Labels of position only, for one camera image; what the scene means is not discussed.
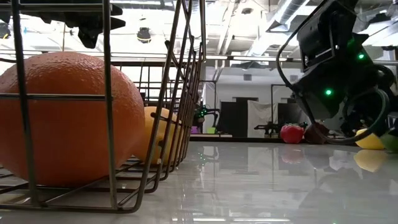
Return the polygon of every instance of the white wall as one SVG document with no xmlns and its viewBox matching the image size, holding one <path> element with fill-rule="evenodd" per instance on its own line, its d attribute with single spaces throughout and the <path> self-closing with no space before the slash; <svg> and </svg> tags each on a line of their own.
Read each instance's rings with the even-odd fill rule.
<svg viewBox="0 0 398 224">
<path fill-rule="evenodd" d="M 214 108 L 215 91 L 212 83 L 205 86 L 205 98 L 203 103 L 207 107 Z M 274 86 L 274 103 L 280 103 L 281 98 L 288 98 L 292 91 L 285 86 Z M 220 85 L 217 84 L 216 108 L 220 108 L 221 101 L 233 102 L 234 97 L 255 97 L 259 98 L 260 103 L 271 103 L 271 85 Z M 206 116 L 203 124 L 203 132 L 213 125 L 213 116 Z"/>
</svg>

